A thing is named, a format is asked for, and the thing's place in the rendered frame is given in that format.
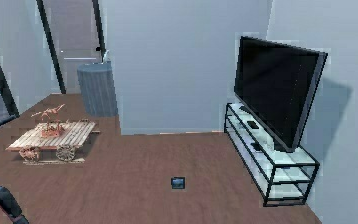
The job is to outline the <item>small black framed picture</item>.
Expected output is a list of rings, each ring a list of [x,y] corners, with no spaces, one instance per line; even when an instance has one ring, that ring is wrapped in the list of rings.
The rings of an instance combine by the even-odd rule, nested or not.
[[[184,189],[185,188],[185,178],[184,177],[172,177],[171,178],[171,187],[173,189]]]

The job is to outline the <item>grey ribbed bin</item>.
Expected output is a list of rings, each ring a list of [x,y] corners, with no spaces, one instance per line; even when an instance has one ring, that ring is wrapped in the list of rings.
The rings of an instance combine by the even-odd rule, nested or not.
[[[111,63],[80,65],[77,75],[85,111],[94,117],[116,116],[118,108]]]

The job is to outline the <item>grey room door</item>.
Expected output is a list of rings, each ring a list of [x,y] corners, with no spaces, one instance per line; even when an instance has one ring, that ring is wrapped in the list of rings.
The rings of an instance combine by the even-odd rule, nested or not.
[[[43,0],[67,94],[78,94],[77,68],[99,62],[92,0]]]

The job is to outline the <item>orange dinosaur skeleton statue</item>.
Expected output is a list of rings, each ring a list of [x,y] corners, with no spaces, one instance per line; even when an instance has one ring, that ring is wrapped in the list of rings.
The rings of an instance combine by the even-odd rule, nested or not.
[[[47,120],[46,126],[41,131],[41,136],[43,138],[51,137],[60,137],[65,128],[61,125],[61,120],[59,119],[59,111],[64,107],[64,104],[61,104],[54,108],[47,108],[44,111],[37,112],[32,114],[32,117],[40,116],[41,120]]]

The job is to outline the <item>black glass television stand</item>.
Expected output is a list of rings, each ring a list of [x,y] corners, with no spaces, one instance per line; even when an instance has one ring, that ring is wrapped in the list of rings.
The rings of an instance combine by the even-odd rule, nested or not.
[[[292,153],[276,151],[273,138],[261,125],[252,129],[247,124],[255,119],[242,108],[241,103],[226,105],[224,132],[263,197],[263,206],[304,205],[320,163],[302,147]],[[251,143],[259,143],[262,151],[255,151]]]

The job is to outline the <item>dark curved chair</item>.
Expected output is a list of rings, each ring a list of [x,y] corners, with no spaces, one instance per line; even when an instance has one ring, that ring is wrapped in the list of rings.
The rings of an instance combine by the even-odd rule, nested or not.
[[[30,224],[13,194],[3,186],[0,186],[0,208],[12,224]]]

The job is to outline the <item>black flat television set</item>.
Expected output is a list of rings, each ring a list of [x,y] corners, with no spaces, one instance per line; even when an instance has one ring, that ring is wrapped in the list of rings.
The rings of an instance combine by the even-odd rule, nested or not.
[[[299,147],[327,58],[326,52],[240,38],[234,92],[277,151]]]

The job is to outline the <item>wooden cart coffee table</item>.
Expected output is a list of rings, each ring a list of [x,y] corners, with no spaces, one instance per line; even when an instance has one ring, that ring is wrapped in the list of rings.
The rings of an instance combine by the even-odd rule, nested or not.
[[[77,151],[92,133],[97,133],[96,123],[87,119],[50,125],[39,123],[6,151],[17,152],[26,164],[74,163]]]

